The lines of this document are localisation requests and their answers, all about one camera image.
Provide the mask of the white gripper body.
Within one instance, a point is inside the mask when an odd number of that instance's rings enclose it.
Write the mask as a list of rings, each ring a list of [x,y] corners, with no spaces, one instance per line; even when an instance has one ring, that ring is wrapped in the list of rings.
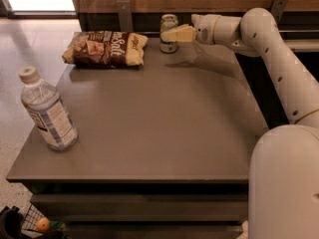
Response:
[[[191,15],[191,22],[196,30],[196,40],[201,44],[213,45],[214,44],[214,28],[219,15]]]

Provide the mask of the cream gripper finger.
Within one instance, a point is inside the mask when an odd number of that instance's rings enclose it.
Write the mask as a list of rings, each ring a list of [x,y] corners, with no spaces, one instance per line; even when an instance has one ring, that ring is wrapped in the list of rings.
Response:
[[[196,38],[196,30],[187,24],[163,31],[160,37],[165,42],[192,42]]]

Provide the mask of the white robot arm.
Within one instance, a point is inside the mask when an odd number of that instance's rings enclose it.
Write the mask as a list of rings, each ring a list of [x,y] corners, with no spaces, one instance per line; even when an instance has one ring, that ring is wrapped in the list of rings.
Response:
[[[250,160],[248,239],[319,239],[319,85],[282,39],[273,15],[191,16],[163,30],[166,42],[221,45],[263,63],[284,121],[257,142]]]

